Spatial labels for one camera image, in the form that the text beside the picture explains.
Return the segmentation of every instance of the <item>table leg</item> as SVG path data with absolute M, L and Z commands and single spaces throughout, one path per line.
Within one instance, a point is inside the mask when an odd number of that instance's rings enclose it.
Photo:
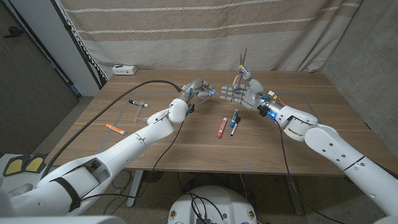
M 299 196 L 297 196 L 296 191 L 294 190 L 294 187 L 292 185 L 292 182 L 294 183 L 294 186 L 296 187 L 297 191 L 299 191 L 299 188 L 297 187 L 296 179 L 294 176 L 291 176 L 292 180 L 290 181 L 289 176 L 285 176 L 286 178 L 286 183 L 287 186 L 289 187 L 289 192 L 290 192 L 290 197 L 292 198 L 294 210 L 297 215 L 304 215 L 304 209 L 303 205 L 301 203 L 301 200 Z
M 144 173 L 143 170 L 136 170 L 134 173 L 134 178 L 132 180 L 131 188 L 130 188 L 130 196 L 136 197 L 138 196 L 138 190 L 139 186 L 141 184 L 141 179 L 142 179 L 142 173 Z M 135 198 L 128 198 L 127 199 L 127 206 L 128 207 L 133 207 L 134 203 L 136 202 Z

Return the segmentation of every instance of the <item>wooden table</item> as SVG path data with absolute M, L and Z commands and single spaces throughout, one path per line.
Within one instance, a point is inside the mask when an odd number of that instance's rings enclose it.
M 168 80 L 183 86 L 195 78 L 208 81 L 217 92 L 221 86 L 230 86 L 236 71 L 155 71 L 139 70 L 133 76 L 113 76 L 98 96 L 76 120 L 46 161 L 70 139 L 87 121 L 101 111 L 121 93 L 147 80 Z M 340 136 L 365 156 L 380 165 L 398 172 L 398 162 L 384 147 L 376 135 L 365 125 L 357 112 L 322 73 L 307 72 L 254 72 L 267 93 L 277 93 L 286 105 L 314 114 L 323 124 L 337 129 Z M 131 95 L 119 100 L 107 112 L 78 136 L 55 161 L 60 166 L 68 161 L 90 156 L 111 147 L 125 138 L 105 127 L 106 123 L 132 134 L 143 128 L 146 122 L 134 122 L 138 106 L 128 99 L 145 100 L 150 106 L 141 108 L 139 117 L 147 118 L 168 108 L 177 96 L 175 89 L 163 83 L 151 83 L 140 87 Z M 235 135 L 225 127 L 223 137 L 217 133 L 224 117 L 231 121 L 234 109 L 242 118 Z M 148 147 L 142 156 L 127 168 L 150 170 L 167 149 L 177 132 Z M 294 175 L 343 175 L 337 167 L 312 151 L 304 142 L 297 142 L 284 134 L 287 163 Z M 250 174 L 285 174 L 286 167 L 277 125 L 263 118 L 258 111 L 249 111 L 242 105 L 223 101 L 218 95 L 195 107 L 188 115 L 172 148 L 158 163 L 156 170 L 190 172 L 233 172 Z

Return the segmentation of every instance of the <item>curtain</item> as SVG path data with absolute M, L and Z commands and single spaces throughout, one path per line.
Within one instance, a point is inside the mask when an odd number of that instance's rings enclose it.
M 156 70 L 319 69 L 362 0 L 61 0 L 95 61 Z

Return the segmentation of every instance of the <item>white robotic arm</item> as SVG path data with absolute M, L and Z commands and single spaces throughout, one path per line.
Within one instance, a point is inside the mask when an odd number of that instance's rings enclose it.
M 156 141 L 173 133 L 193 112 L 191 99 L 209 97 L 214 89 L 196 79 L 182 88 L 169 108 L 153 114 L 148 126 L 124 138 L 108 150 L 68 162 L 46 175 L 34 190 L 9 198 L 0 194 L 0 217 L 79 215 L 91 206 L 116 175 Z
M 318 119 L 304 111 L 285 106 L 270 91 L 262 94 L 261 85 L 250 75 L 249 86 L 222 87 L 221 99 L 241 103 L 249 110 L 259 110 L 284 129 L 286 135 L 305 142 L 311 149 L 339 167 L 386 215 L 398 215 L 398 180 L 350 146 L 337 131 L 318 123 Z

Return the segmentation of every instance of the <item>marker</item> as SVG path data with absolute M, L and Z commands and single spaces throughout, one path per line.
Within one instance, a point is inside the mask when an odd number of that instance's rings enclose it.
M 221 138 L 221 135 L 223 134 L 224 127 L 225 127 L 227 120 L 228 119 L 226 119 L 226 118 L 223 119 L 223 123 L 221 124 L 220 130 L 218 131 L 218 134 L 217 134 L 217 138 Z
M 235 125 L 234 125 L 234 128 L 232 129 L 232 132 L 231 132 L 231 136 L 234 136 L 236 127 L 238 126 L 238 123 L 239 123 L 240 121 L 241 121 L 241 118 L 240 118 L 240 117 L 237 117 L 237 118 L 236 118 Z
M 149 105 L 146 104 L 146 103 L 140 103 L 140 102 L 137 102 L 137 101 L 134 101 L 134 100 L 129 100 L 129 103 L 137 105 L 137 106 L 143 106 L 143 107 L 146 107 L 146 108 L 149 107 Z
M 121 129 L 119 129 L 119 128 L 115 127 L 115 126 L 112 126 L 110 124 L 106 124 L 106 127 L 109 128 L 110 130 L 116 131 L 117 133 L 119 133 L 121 135 L 126 135 L 125 131 L 122 131 Z
M 230 125 L 231 128 L 234 127 L 234 124 L 235 124 L 235 120 L 236 120 L 237 115 L 238 115 L 238 109 L 235 109 L 234 116 L 232 117 L 232 121 L 231 121 L 231 125 Z

